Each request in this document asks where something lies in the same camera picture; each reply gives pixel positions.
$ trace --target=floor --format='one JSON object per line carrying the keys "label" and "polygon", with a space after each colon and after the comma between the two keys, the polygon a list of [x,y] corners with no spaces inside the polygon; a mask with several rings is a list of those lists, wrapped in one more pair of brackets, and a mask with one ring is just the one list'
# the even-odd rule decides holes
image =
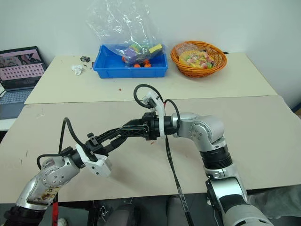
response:
{"label": "floor", "polygon": [[[141,197],[133,199],[115,199],[98,201],[105,205],[107,209],[113,211],[119,205],[131,202],[141,210],[141,226],[166,226],[166,202],[169,196]],[[206,203],[206,194],[188,194],[186,200],[190,208],[191,216],[195,226],[217,226],[213,210]],[[3,214],[12,207],[13,204],[0,204],[0,225],[4,223]],[[81,209],[71,209],[60,207],[60,218],[66,218],[69,226],[87,225],[88,212]],[[271,220],[274,226],[300,226],[301,218],[283,217]],[[45,213],[40,226],[49,226],[51,222],[51,208]],[[98,221],[98,226],[103,226],[102,220]]]}

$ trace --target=small black object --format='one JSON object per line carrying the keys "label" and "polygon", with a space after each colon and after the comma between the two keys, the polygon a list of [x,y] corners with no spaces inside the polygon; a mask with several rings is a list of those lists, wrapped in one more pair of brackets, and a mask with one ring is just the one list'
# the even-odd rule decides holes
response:
{"label": "small black object", "polygon": [[81,60],[82,62],[89,62],[91,59],[90,59],[90,57],[88,57],[88,56],[82,56],[82,57],[80,58],[80,60]]}

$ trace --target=blue plastic tray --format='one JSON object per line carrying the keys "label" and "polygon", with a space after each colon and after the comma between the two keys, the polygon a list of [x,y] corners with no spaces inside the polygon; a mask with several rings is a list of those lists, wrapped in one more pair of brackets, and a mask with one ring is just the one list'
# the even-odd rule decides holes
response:
{"label": "blue plastic tray", "polygon": [[168,69],[166,54],[151,59],[151,67],[125,67],[121,58],[102,45],[93,69],[102,79],[164,77]]}

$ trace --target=laptop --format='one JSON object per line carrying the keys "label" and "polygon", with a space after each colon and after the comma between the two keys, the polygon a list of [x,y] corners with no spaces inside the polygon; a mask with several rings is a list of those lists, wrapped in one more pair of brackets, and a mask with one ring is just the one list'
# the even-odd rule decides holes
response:
{"label": "laptop", "polygon": [[46,70],[38,47],[0,51],[0,119],[17,118],[24,102]]}

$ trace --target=beige tabletop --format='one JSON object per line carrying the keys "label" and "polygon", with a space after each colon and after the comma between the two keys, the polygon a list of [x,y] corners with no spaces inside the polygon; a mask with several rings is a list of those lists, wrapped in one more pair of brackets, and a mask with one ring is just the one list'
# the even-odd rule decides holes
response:
{"label": "beige tabletop", "polygon": [[[279,96],[175,101],[181,112],[217,115],[247,189],[299,184],[301,120]],[[145,112],[136,102],[27,105],[0,144],[0,203],[14,203],[24,185],[39,172],[36,158],[56,153],[63,117],[68,116],[81,141],[122,126]],[[171,106],[167,114],[173,113]],[[68,131],[64,147],[75,146]],[[200,154],[192,141],[170,137],[176,173],[184,193],[206,192]],[[129,138],[109,156],[108,178],[83,168],[60,190],[60,201],[176,194],[164,140]]]}
{"label": "beige tabletop", "polygon": [[[129,101],[138,84],[154,86],[163,97],[171,99],[253,97],[276,92],[244,53],[227,54],[228,63],[221,71],[202,79],[182,75],[168,56],[169,69],[164,78],[100,79],[80,56],[57,56],[42,76],[26,104]],[[83,66],[76,76],[72,65]]]}

